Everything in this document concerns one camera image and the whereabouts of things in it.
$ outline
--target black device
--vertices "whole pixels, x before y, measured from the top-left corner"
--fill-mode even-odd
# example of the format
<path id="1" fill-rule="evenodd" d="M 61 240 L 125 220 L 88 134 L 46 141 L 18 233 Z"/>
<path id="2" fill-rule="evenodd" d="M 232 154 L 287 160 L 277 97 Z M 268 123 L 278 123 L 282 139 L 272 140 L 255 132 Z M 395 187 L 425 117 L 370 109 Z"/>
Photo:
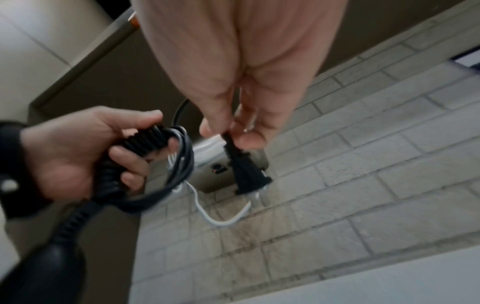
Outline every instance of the black device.
<path id="1" fill-rule="evenodd" d="M 168 145 L 168 140 L 178 140 L 178 153 L 168 174 L 165 186 L 148 195 L 128 198 L 128 188 L 121 182 L 120 174 L 126 169 L 113 162 L 105 153 L 98 162 L 91 200 L 80 205 L 53 232 L 49 241 L 33 250 L 0 282 L 1 304 L 70 304 L 80 300 L 86 278 L 86 260 L 77 239 L 90 219 L 112 205 L 127 213 L 140 213 L 171 194 L 185 181 L 194 169 L 192 142 L 186 130 L 177 121 L 189 100 L 177 109 L 170 128 L 155 125 L 139 130 L 121 144 L 144 157 Z M 229 166 L 238 185 L 237 194 L 262 189 L 272 179 L 252 162 L 249 154 L 238 149 L 229 134 L 224 134 L 225 151 Z"/>

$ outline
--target person's left hand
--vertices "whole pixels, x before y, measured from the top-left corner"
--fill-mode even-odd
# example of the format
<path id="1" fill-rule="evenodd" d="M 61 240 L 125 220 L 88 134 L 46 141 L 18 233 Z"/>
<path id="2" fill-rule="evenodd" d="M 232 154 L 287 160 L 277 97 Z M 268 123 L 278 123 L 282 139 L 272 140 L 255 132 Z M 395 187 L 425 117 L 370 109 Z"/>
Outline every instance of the person's left hand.
<path id="1" fill-rule="evenodd" d="M 53 119 L 21 132 L 25 159 L 40 191 L 49 199 L 80 199 L 92 194 L 94 164 L 108 149 L 110 158 L 128 171 L 121 181 L 132 190 L 143 187 L 149 174 L 146 160 L 113 146 L 117 140 L 162 121 L 160 111 L 139 112 L 95 107 Z M 166 157 L 177 149 L 170 139 Z"/>

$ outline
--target white button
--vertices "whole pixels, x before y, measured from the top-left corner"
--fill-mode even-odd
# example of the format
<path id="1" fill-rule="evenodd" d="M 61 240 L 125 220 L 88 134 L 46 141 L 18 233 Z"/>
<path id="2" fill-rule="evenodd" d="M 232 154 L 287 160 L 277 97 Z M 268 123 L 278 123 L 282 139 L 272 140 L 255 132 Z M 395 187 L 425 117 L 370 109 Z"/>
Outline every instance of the white button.
<path id="1" fill-rule="evenodd" d="M 19 189 L 19 184 L 17 183 L 17 181 L 13 179 L 6 179 L 2 181 L 0 184 L 0 190 L 3 193 L 14 192 L 14 191 L 17 191 L 18 189 Z"/>

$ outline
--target person's right hand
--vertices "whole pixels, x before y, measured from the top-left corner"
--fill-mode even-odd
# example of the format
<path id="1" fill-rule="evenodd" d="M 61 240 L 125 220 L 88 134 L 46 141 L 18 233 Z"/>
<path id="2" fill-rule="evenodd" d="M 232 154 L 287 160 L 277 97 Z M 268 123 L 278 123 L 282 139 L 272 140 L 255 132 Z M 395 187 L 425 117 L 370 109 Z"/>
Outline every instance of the person's right hand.
<path id="1" fill-rule="evenodd" d="M 346 3 L 132 0 L 156 58 L 206 118 L 200 133 L 231 128 L 243 149 L 263 148 L 280 132 L 324 61 Z M 235 87 L 241 105 L 233 117 Z"/>

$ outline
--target white cord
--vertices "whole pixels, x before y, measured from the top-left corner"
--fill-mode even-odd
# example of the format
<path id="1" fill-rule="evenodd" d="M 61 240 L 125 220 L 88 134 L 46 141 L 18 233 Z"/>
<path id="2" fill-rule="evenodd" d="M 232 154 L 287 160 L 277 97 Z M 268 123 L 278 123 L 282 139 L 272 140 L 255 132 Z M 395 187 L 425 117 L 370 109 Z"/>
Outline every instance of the white cord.
<path id="1" fill-rule="evenodd" d="M 176 154 L 173 155 L 169 155 L 168 156 L 168 163 L 170 164 L 170 166 L 173 166 L 173 164 L 175 163 L 175 158 L 176 158 Z M 237 213 L 234 217 L 232 217 L 231 219 L 227 220 L 227 221 L 217 221 L 217 220 L 214 220 L 213 218 L 210 217 L 210 215 L 205 211 L 205 209 L 200 205 L 199 203 L 199 193 L 197 192 L 197 189 L 195 189 L 195 187 L 192 186 L 192 184 L 190 184 L 189 182 L 187 181 L 184 181 L 184 183 L 186 183 L 193 191 L 193 194 L 195 195 L 195 205 L 197 207 L 197 209 L 200 211 L 200 213 L 203 215 L 203 217 L 210 223 L 210 224 L 213 224 L 215 226 L 222 226 L 222 227 L 225 227 L 225 226 L 230 226 L 230 225 L 233 225 L 235 224 L 236 222 L 238 222 L 242 217 L 244 217 L 246 215 L 246 213 L 250 210 L 250 208 L 252 207 L 252 203 L 250 201 L 248 201 L 248 203 L 245 205 L 245 207 L 243 207 L 242 210 L 240 210 L 239 213 Z M 172 190 L 173 193 L 178 193 L 182 190 L 182 187 L 183 187 L 183 184 L 180 184 L 178 187 L 176 187 L 175 189 Z"/>

